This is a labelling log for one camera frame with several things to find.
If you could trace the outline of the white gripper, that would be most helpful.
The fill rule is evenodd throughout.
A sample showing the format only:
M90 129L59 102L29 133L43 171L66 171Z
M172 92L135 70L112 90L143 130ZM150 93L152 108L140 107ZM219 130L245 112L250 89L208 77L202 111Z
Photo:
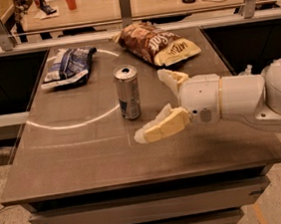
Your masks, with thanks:
M135 133L137 143L152 143L177 134L187 127L190 120L196 124L219 122L219 76L196 75L189 78L188 74L179 71L160 69L157 71L157 77L174 95L179 95L180 107L174 109L170 104L164 106L156 119Z

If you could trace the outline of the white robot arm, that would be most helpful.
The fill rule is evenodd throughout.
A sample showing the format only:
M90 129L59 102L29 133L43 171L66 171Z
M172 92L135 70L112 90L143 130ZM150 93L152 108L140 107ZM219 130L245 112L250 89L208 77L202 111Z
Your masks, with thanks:
M157 77L178 99L135 133L138 143L151 143L177 134L191 122L209 125L221 120L240 121L255 129L281 132L281 59L260 75L224 76L205 74L190 77L159 70Z

